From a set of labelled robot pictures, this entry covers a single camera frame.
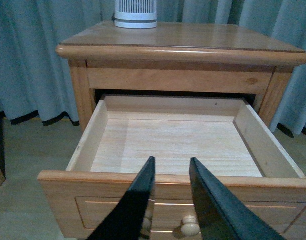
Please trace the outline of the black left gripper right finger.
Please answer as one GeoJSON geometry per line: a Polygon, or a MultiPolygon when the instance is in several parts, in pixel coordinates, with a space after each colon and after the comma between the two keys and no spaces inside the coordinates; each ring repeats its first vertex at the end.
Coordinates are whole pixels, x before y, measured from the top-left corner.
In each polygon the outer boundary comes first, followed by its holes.
{"type": "Polygon", "coordinates": [[[252,213],[201,162],[189,165],[191,192],[204,240],[283,240],[252,213]]]}

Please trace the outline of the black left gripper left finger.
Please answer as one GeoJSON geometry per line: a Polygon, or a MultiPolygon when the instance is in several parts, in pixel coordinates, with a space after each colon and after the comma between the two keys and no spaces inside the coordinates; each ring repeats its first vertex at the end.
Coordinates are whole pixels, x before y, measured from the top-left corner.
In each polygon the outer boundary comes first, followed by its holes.
{"type": "Polygon", "coordinates": [[[111,213],[89,240],[148,240],[155,201],[155,158],[149,157],[111,213]]]}

